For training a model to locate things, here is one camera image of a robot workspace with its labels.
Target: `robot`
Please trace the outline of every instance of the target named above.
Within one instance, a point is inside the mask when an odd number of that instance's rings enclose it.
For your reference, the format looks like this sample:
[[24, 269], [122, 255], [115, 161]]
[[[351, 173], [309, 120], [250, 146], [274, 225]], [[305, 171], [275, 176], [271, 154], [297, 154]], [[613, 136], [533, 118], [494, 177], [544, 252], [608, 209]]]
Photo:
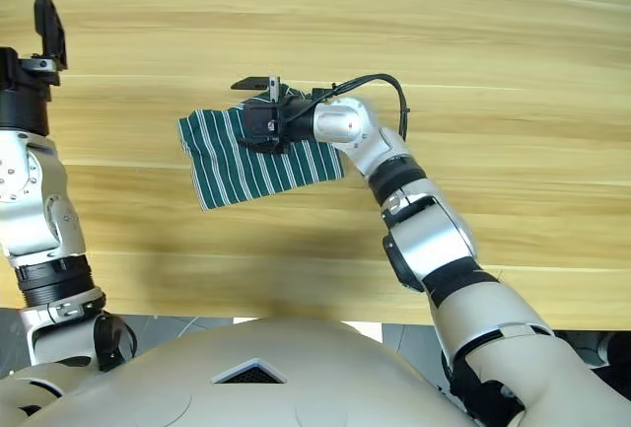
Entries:
[[[43, 53], [0, 48], [0, 241], [15, 268], [32, 365], [0, 381], [3, 427], [630, 426], [631, 403], [594, 375], [511, 287], [476, 262], [473, 236], [404, 142], [407, 106], [378, 74], [309, 99], [246, 107], [259, 152], [331, 143], [362, 174], [387, 229], [398, 280], [429, 299], [458, 408], [395, 352], [337, 322], [256, 320], [192, 333], [135, 358], [135, 336], [105, 311], [54, 143], [46, 103], [67, 67], [51, 0], [35, 0]], [[340, 95], [386, 80], [399, 133]]]

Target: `wood grain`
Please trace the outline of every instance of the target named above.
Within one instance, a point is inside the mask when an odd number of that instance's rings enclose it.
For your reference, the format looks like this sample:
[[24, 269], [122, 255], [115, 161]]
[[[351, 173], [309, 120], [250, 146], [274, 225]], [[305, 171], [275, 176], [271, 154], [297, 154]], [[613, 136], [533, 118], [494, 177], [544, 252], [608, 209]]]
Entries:
[[[0, 37], [37, 51], [33, 0]], [[557, 328], [631, 329], [631, 0], [55, 0], [70, 69], [49, 107], [112, 311], [429, 322], [352, 170], [202, 214], [175, 121], [278, 73], [388, 72], [409, 144], [481, 262]], [[394, 92], [361, 91], [396, 124]], [[0, 263], [0, 305], [22, 302]]]

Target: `cable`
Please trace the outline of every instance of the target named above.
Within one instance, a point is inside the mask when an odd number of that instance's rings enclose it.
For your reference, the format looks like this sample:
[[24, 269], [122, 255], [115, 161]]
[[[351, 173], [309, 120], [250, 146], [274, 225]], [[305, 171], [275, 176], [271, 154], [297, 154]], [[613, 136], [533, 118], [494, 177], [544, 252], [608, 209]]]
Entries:
[[195, 317], [193, 318], [193, 320], [187, 323], [186, 326], [181, 330], [181, 332], [177, 334], [176, 338], [180, 338], [182, 335], [184, 335], [184, 333], [190, 328], [191, 325], [193, 325], [197, 321], [197, 319], [199, 319], [199, 317]]
[[400, 118], [398, 124], [398, 134], [405, 141], [405, 137], [407, 136], [407, 115], [410, 113], [410, 108], [407, 107], [407, 101], [405, 99], [405, 95], [403, 94], [403, 89], [401, 88], [401, 84], [398, 83], [394, 77], [388, 74], [371, 74], [371, 75], [363, 75], [361, 77], [357, 77], [356, 79], [349, 80], [348, 82], [344, 82], [340, 85], [332, 84], [331, 90], [322, 94], [317, 99], [313, 100], [308, 106], [297, 111], [293, 116], [287, 118], [287, 122], [291, 122], [296, 118], [302, 116], [305, 113], [308, 113], [312, 109], [316, 107], [317, 104], [323, 102], [324, 100], [330, 99], [331, 97], [335, 97], [337, 95], [342, 95], [350, 92], [351, 90], [355, 90], [362, 85], [365, 85], [374, 80], [383, 80], [384, 82], [388, 82], [391, 84], [398, 93], [398, 100], [400, 103]]

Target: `cloth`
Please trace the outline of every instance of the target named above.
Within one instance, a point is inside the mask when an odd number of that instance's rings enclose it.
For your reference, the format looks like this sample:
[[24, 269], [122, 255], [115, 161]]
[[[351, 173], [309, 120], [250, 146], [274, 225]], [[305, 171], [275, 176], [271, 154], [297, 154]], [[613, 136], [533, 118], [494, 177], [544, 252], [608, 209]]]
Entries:
[[[304, 96], [283, 85], [287, 95]], [[251, 100], [269, 103], [269, 92]], [[289, 153], [255, 153], [237, 143], [244, 137], [244, 104], [225, 111], [197, 109], [178, 121], [184, 152], [203, 210], [272, 195], [344, 176], [337, 150], [315, 141], [292, 143]]]

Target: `black cable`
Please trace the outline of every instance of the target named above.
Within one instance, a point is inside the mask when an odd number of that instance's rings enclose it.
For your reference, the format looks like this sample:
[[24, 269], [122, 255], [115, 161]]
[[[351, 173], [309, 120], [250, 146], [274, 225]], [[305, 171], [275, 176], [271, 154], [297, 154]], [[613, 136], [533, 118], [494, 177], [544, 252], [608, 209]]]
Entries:
[[125, 324], [125, 326], [127, 327], [127, 333], [131, 338], [131, 357], [135, 358], [136, 352], [138, 351], [138, 338], [136, 337], [136, 333], [134, 333], [134, 330], [131, 329], [131, 326], [129, 326], [127, 323]]
[[331, 97], [335, 97], [337, 95], [346, 94], [351, 90], [355, 90], [356, 88], [361, 87], [362, 85], [365, 85], [368, 82], [372, 82], [374, 80], [383, 80], [384, 82], [388, 82], [396, 89], [400, 104], [398, 134], [401, 136], [401, 138], [403, 138], [403, 141], [405, 141], [405, 137], [407, 136], [407, 115], [410, 113], [410, 108], [407, 107], [407, 101], [405, 99], [405, 95], [403, 94], [401, 84], [398, 83], [398, 80], [388, 74], [363, 75], [361, 77], [357, 77], [356, 79], [349, 80], [348, 82], [344, 82], [340, 85], [332, 84], [330, 91], [322, 94], [317, 99], [313, 100], [308, 106], [300, 109], [293, 116], [290, 116], [287, 119], [287, 122], [291, 122], [294, 119], [302, 116], [303, 114], [308, 113], [309, 111], [314, 109], [317, 104], [323, 102], [324, 100], [330, 99]]

